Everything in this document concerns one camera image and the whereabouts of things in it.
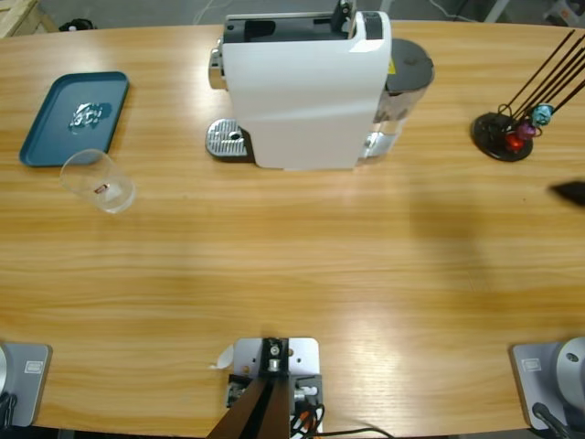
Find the wood grain surface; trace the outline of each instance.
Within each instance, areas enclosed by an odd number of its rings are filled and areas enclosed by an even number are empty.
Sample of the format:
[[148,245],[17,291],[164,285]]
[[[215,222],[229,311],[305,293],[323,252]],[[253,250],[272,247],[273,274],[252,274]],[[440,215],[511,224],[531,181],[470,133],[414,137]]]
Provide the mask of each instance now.
[[[548,191],[585,170],[585,95],[515,164],[476,150],[563,28],[398,22],[436,80],[396,148],[353,171],[222,164],[207,127],[221,27],[0,41],[0,338],[54,349],[38,424],[204,436],[240,337],[320,342],[325,430],[525,427],[508,349],[585,333],[584,214]],[[111,157],[138,187],[118,216],[18,162],[51,83],[131,82]]]

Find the glass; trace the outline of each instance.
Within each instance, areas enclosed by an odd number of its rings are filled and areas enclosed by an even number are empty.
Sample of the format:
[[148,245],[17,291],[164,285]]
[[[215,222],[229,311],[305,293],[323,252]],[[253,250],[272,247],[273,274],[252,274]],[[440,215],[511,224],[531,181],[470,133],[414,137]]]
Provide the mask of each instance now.
[[86,149],[61,168],[61,185],[108,213],[128,209],[136,197],[130,178],[102,151]]

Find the yellow label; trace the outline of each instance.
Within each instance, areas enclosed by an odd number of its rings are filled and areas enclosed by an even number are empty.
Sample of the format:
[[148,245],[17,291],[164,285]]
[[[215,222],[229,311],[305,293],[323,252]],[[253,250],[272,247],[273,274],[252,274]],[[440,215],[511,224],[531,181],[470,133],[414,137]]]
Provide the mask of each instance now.
[[388,75],[396,75],[396,68],[392,59],[390,59],[390,65],[388,66]]

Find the blue tray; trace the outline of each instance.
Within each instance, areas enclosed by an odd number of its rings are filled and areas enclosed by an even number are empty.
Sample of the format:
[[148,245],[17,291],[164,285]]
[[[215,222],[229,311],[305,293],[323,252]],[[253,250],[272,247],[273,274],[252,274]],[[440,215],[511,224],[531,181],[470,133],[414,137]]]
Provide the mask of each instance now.
[[84,149],[110,149],[128,91],[120,71],[74,73],[51,86],[20,150],[28,166],[62,166]]

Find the floor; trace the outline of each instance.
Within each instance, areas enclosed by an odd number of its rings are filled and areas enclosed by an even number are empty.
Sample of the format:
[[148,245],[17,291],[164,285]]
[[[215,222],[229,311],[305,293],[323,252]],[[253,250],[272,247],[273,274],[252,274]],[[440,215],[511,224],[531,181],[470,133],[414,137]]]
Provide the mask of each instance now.
[[[495,0],[467,0],[462,16],[483,21]],[[465,0],[434,0],[454,14]],[[216,25],[227,14],[332,11],[336,0],[40,0],[60,26],[88,18],[98,28]],[[511,23],[544,24],[543,13],[553,0],[512,0],[501,17]],[[359,9],[378,9],[380,0],[357,0]],[[394,20],[445,20],[429,0],[393,0]]]
[[478,434],[460,434],[459,436],[449,436],[449,439],[540,439],[534,433],[528,430],[512,430],[506,432],[491,432]]

